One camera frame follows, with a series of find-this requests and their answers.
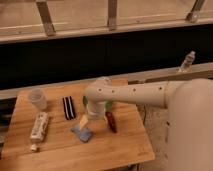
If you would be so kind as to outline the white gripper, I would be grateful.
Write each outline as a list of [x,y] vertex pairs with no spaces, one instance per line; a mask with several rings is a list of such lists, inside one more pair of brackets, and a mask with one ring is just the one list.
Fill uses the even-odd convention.
[[[105,104],[106,102],[89,101],[86,105],[87,115],[91,119],[103,119],[106,112]],[[80,130],[82,130],[89,123],[89,118],[87,115],[83,115],[79,122]]]

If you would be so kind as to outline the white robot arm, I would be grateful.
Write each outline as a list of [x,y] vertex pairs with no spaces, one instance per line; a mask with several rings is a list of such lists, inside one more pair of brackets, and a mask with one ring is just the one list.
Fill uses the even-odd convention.
[[165,113],[165,171],[213,171],[213,80],[114,85],[99,77],[84,90],[84,127],[105,113],[107,101],[139,104]]

